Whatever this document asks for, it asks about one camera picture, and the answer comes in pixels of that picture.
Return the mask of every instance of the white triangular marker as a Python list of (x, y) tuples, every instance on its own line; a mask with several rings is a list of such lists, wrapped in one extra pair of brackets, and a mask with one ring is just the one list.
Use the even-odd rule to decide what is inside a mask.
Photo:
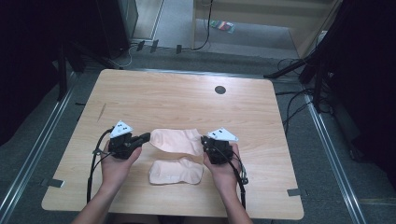
[(125, 133), (129, 133), (133, 130), (134, 129), (132, 127), (128, 126), (126, 123), (124, 123), (124, 122), (122, 122), (122, 120), (120, 120), (114, 127), (113, 132), (111, 132), (110, 138), (118, 137)]
[(221, 140), (221, 141), (235, 141), (237, 142), (239, 139), (225, 130), (225, 128), (220, 128), (217, 129), (211, 133), (207, 133), (207, 136), (216, 140)]

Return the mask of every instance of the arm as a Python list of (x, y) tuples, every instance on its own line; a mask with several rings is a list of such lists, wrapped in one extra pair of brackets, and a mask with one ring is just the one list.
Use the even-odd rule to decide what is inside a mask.
[[(233, 146), (233, 152), (239, 156), (238, 145), (231, 145)], [(237, 160), (232, 160), (232, 163), (240, 172), (241, 167), (239, 162)], [(233, 173), (233, 168), (230, 166), (230, 164), (225, 163), (222, 165), (213, 165), (210, 163), (206, 153), (204, 153), (204, 165), (212, 173), (213, 181), (215, 182), (215, 186), (218, 189), (219, 195), (224, 203), (229, 222), (231, 224), (253, 223), (248, 216), (247, 211), (239, 202), (238, 195), (236, 194), (237, 181)]]
[(73, 220), (73, 224), (97, 224), (104, 222), (111, 203), (128, 176), (132, 164), (139, 158), (141, 152), (141, 147), (135, 149), (126, 161), (116, 159), (112, 156), (108, 156), (102, 160), (102, 185), (91, 201), (85, 205), (75, 220)]

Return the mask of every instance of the floor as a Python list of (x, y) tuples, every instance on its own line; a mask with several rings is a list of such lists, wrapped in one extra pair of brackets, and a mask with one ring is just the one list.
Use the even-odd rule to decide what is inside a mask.
[[(146, 46), (141, 51), (132, 48), (115, 62), (126, 65), (123, 67), (128, 70), (156, 69), (262, 78), (262, 75), (271, 74), (292, 63), (292, 60), (283, 59), (297, 58), (285, 28), (239, 23), (235, 24), (233, 34), (211, 29), (210, 44), (201, 51), (186, 50), (176, 54), (176, 45), (190, 45), (190, 5), (191, 1), (165, 0), (157, 29), (149, 34), (152, 35), (151, 38), (147, 35)], [(175, 20), (176, 15), (185, 20)], [(204, 42), (204, 24), (204, 21), (197, 21), (197, 46)], [(150, 39), (159, 39), (161, 47), (153, 53), (150, 52)], [(49, 131), (49, 139), (33, 164), (35, 169), (26, 176), (27, 182), (19, 185), (21, 194), (16, 195), (14, 207), (8, 208), (13, 212), (7, 218), (3, 216), (7, 209), (2, 204), (0, 223), (64, 223), (70, 222), (76, 215), (74, 212), (43, 210), (41, 200), (46, 187), (40, 186), (40, 183), (44, 178), (53, 176), (83, 110), (81, 104), (87, 102), (95, 80), (104, 69), (101, 64), (90, 59), (85, 60), (87, 69), (84, 73), (73, 76), (76, 77), (75, 81), (70, 78), (70, 83), (74, 84), (69, 85), (72, 91), (64, 102), (63, 113), (57, 118), (57, 125)], [(296, 73), (290, 73), (274, 80), (276, 92), (300, 91), (302, 86), (297, 77)], [(276, 98), (282, 119), (287, 117), (291, 97), (292, 95), (279, 95)], [(20, 170), (26, 164), (26, 159), (30, 158), (29, 153), (35, 149), (32, 148), (33, 143), (46, 127), (53, 108), (58, 106), (56, 98), (57, 88), (54, 88), (22, 124), (15, 137), (0, 147), (2, 199), (7, 197), (7, 193), (12, 193), (11, 184), (21, 174)], [(290, 111), (306, 104), (307, 100), (309, 99), (300, 95), (293, 101)], [(325, 124), (324, 134), (323, 129), (320, 130), (320, 122), (315, 118)], [(331, 139), (330, 149), (323, 145), (326, 142), (323, 136)], [(322, 114), (316, 117), (310, 107), (307, 107), (290, 121), (287, 140), (299, 188), (305, 192), (302, 196), (305, 216), (299, 221), (256, 219), (256, 224), (395, 222), (396, 192), (389, 184), (386, 174), (370, 162), (358, 163), (350, 159), (345, 139), (331, 115)], [(329, 160), (333, 156), (332, 151), (340, 161), (338, 166)], [(346, 193), (358, 202), (360, 211), (355, 212), (361, 212), (363, 218), (351, 217), (353, 213), (350, 211), (354, 207), (349, 207), (343, 185), (340, 184), (346, 182), (337, 177), (337, 172), (344, 173), (346, 182), (352, 189)]]

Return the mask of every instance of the gray carpet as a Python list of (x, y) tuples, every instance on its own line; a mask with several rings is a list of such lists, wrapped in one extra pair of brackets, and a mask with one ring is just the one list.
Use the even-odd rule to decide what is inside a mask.
[[(86, 61), (88, 67), (80, 75), (72, 98), (8, 223), (69, 223), (77, 214), (43, 210), (41, 201), (46, 188), (41, 187), (39, 183), (43, 178), (51, 178), (55, 173), (83, 110), (81, 105), (75, 105), (75, 103), (87, 102), (95, 80), (103, 69), (103, 66), (96, 62)], [(127, 54), (122, 56), (119, 62), (128, 63)], [(132, 52), (132, 63), (125, 69), (214, 72), (227, 73), (230, 76), (236, 74), (240, 77), (262, 78), (262, 74), (276, 71), (278, 62), (279, 60), (275, 59), (205, 52), (184, 51), (181, 54), (175, 54), (174, 49), (157, 49), (155, 53), (149, 53), (149, 47), (145, 47), (142, 51)], [(287, 77), (281, 77), (275, 81), (275, 89), (276, 92), (300, 91), (302, 87), (297, 82), (297, 75), (290, 73)], [(286, 108), (291, 96), (277, 96), (282, 119), (286, 117)], [(54, 88), (23, 123), (13, 139), (1, 146), (0, 193), (2, 197), (27, 157), (55, 104), (56, 97), (57, 88)], [(304, 97), (297, 97), (290, 111), (294, 111), (303, 104)], [(328, 131), (334, 137), (340, 157), (347, 169), (348, 176), (351, 177), (357, 195), (363, 199), (395, 198), (395, 192), (391, 190), (384, 174), (371, 163), (361, 164), (352, 161), (347, 155), (345, 142), (334, 120), (331, 117), (326, 117), (326, 122), (329, 124)], [(351, 223), (344, 199), (307, 109), (290, 121), (287, 140), (299, 188), (308, 193), (302, 197), (305, 216), (300, 221), (276, 220), (275, 223)], [(394, 204), (366, 203), (363, 210), (369, 223), (393, 223), (396, 220)], [(270, 223), (270, 220), (254, 221), (255, 223)]]

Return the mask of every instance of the wooden furniture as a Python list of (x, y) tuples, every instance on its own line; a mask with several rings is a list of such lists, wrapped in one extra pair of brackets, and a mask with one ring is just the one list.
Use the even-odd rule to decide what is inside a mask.
[[(226, 92), (217, 94), (217, 86)], [(100, 135), (120, 119), (133, 126), (134, 135), (159, 128), (196, 128), (201, 134), (226, 128), (239, 138), (249, 179), (245, 185), (249, 215), (279, 219), (304, 216), (300, 196), (290, 197), (287, 192), (298, 187), (269, 80), (119, 70), (104, 70), (99, 76), (54, 176), (64, 180), (64, 186), (48, 189), (44, 209), (80, 211), (84, 207), (92, 151)], [(143, 145), (110, 212), (225, 217), (206, 167), (198, 185), (150, 185), (149, 168), (154, 161), (182, 156), (165, 153), (149, 143)], [(202, 157), (193, 159), (202, 163)], [(92, 195), (101, 181), (98, 166)]]
[[(316, 45), (316, 39), (332, 24), (341, 0), (216, 0), (211, 20), (289, 27), (300, 58)], [(207, 20), (210, 0), (194, 0), (191, 47), (195, 42), (195, 20)]]

